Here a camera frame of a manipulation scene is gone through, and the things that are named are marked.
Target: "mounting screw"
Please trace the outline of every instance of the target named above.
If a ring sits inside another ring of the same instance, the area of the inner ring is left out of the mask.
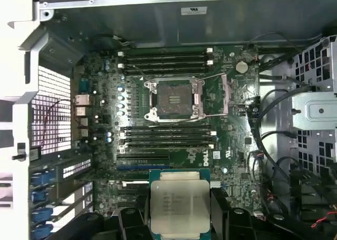
[[[237,209],[234,210],[234,213],[236,213],[238,215],[242,215],[244,212],[243,212],[242,209],[237,208]]]
[[[276,220],[279,220],[279,221],[284,220],[284,217],[283,217],[282,215],[276,214],[276,215],[273,215],[273,217],[274,217]]]

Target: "cpu socket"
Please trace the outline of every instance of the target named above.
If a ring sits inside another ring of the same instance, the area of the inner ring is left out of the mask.
[[[203,116],[201,101],[203,81],[192,77],[154,78],[144,86],[150,90],[150,112],[144,116],[152,122],[179,122]]]

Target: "white sticker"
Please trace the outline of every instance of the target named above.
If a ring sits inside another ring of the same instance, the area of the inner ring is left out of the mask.
[[[220,152],[219,151],[213,152],[213,159],[220,159]]]
[[[182,7],[181,15],[205,15],[207,7]]]

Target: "red wire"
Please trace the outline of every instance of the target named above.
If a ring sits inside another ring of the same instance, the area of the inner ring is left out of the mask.
[[[314,224],[311,225],[312,228],[315,228],[317,226],[318,223],[321,223],[322,221],[326,220],[328,215],[332,215],[332,214],[337,214],[337,211],[331,211],[328,212],[325,217],[318,219]]]

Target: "motherboard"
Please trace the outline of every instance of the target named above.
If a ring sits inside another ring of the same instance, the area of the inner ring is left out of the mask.
[[[232,206],[261,208],[248,160],[257,150],[253,46],[121,49],[89,53],[75,115],[94,154],[94,207],[104,216],[142,202],[152,169],[204,169]]]

